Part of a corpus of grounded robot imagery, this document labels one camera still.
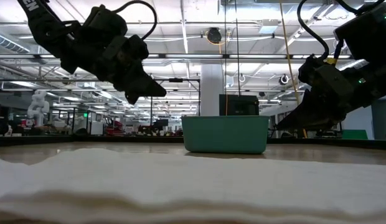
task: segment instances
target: teal plastic bin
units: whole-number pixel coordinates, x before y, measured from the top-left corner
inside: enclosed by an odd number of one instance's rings
[[[190,152],[261,154],[268,139],[267,116],[182,117]]]

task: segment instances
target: white towel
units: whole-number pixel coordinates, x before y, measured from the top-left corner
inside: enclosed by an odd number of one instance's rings
[[[0,220],[386,223],[386,166],[61,152],[0,160]]]

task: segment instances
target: ceiling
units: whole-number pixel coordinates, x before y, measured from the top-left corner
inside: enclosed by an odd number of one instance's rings
[[[146,39],[148,49],[151,54],[286,54],[284,41],[283,25],[281,23],[279,1],[265,0],[238,0],[237,13],[235,12],[234,0],[227,0],[225,6],[224,1],[219,0],[145,0],[152,5],[158,14],[158,26],[155,31]],[[93,6],[104,4],[108,9],[117,9],[122,6],[125,0],[51,0],[49,6],[63,21],[78,20],[83,23],[88,17]],[[288,40],[288,49],[291,55],[309,55],[322,54],[322,46],[314,41],[314,39],[303,31],[298,23],[296,9],[299,1],[289,0],[283,4],[283,14],[285,19],[286,38]],[[359,7],[364,1],[346,1],[355,7]],[[137,34],[144,35],[153,24],[153,14],[144,5],[133,4],[119,13],[128,24],[127,36]],[[340,6],[332,0],[324,1],[308,1],[303,7],[301,13],[302,18],[307,24],[326,39],[330,48],[330,52],[334,51],[336,41],[333,38],[333,30],[349,21],[354,16],[348,14]],[[278,21],[275,27],[275,38],[271,34],[260,32],[265,26],[265,22],[269,19]],[[46,54],[44,49],[38,47],[31,36],[29,27],[26,24],[27,17],[16,0],[0,0],[0,36],[5,37],[13,43],[17,43],[21,47],[30,50],[31,54]],[[229,33],[229,39],[221,46],[213,45],[207,41],[201,34],[205,34],[210,27],[218,27],[223,35],[222,42],[225,41],[225,30]],[[16,54],[0,46],[0,54]],[[349,51],[345,49],[343,55],[349,55]],[[0,58],[0,78],[18,78],[28,80],[32,78],[61,80],[69,77],[76,79],[91,79],[95,76],[87,73],[84,70],[78,69],[76,74],[69,74],[65,70],[59,68],[59,61],[56,59],[44,60],[45,64],[38,63],[36,60],[17,59],[17,58]],[[153,78],[192,78],[199,79],[201,64],[206,62],[202,60],[169,60],[149,58],[144,61],[145,71],[152,75]],[[298,68],[303,60],[294,60],[291,64],[293,75],[297,75]],[[340,66],[350,60],[341,60]],[[222,63],[222,59],[213,60],[211,63]],[[291,82],[286,86],[280,86],[278,80],[284,74],[290,75],[289,65],[287,60],[242,60],[238,64],[235,60],[227,62],[227,75],[234,76],[234,86],[230,87],[230,91],[234,90],[238,83],[236,76],[238,67],[243,75],[241,80],[244,82],[242,86],[246,90],[285,90],[291,88]],[[195,90],[196,83],[169,83],[163,82],[162,86],[167,89],[183,89],[185,91],[171,91],[167,97],[179,99],[198,99],[198,92]],[[34,85],[41,86],[45,89],[84,89],[83,82],[42,82]],[[28,86],[20,86],[14,83],[5,83],[7,89],[11,88],[27,88]],[[95,88],[99,90],[113,89],[111,83],[96,82]],[[89,91],[80,92],[52,92],[57,96],[72,95],[76,98],[81,98],[81,102],[93,103],[98,102],[103,96],[94,96]],[[123,104],[125,98],[122,93],[109,91],[112,99],[105,100],[103,103],[116,103],[115,98],[119,99],[118,103]],[[258,94],[258,92],[248,92],[246,94]],[[264,99],[274,98],[278,93],[268,93]],[[148,102],[144,99],[140,100],[142,105]],[[189,114],[197,113],[197,105],[191,101],[180,101],[180,108],[186,108],[183,112]],[[108,108],[130,109],[125,106],[108,106]],[[180,113],[172,113],[167,110],[158,109],[162,114],[166,111],[167,114],[181,115]]]

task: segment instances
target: yellow cable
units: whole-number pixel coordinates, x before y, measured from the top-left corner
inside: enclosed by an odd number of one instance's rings
[[[287,43],[287,33],[286,33],[286,24],[285,24],[285,18],[283,15],[283,5],[282,5],[282,0],[279,0],[279,5],[280,5],[280,14],[281,14],[281,23],[283,25],[283,34],[285,36],[285,44],[286,44],[286,53],[287,53],[287,61],[288,61],[288,69],[290,71],[290,77],[291,77],[291,82],[293,83],[293,88],[294,88],[294,93],[295,93],[295,98],[297,100],[297,106],[299,105],[299,96],[297,92],[297,87],[295,86],[295,81],[294,81],[294,76],[293,76],[293,70],[291,69],[291,60],[290,60],[290,53],[288,51],[288,43]]]

